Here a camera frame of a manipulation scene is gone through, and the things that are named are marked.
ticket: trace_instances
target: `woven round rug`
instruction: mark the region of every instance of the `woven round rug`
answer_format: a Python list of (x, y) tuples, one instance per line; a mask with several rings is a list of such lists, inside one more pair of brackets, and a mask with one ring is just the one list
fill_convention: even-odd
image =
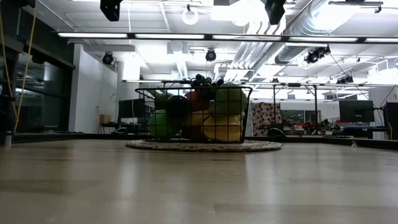
[(249, 141), (242, 144), (193, 143), (193, 142), (157, 142), (132, 140), (125, 143), (134, 149), (149, 149), (180, 152), (261, 152), (281, 149), (282, 144), (267, 141)]

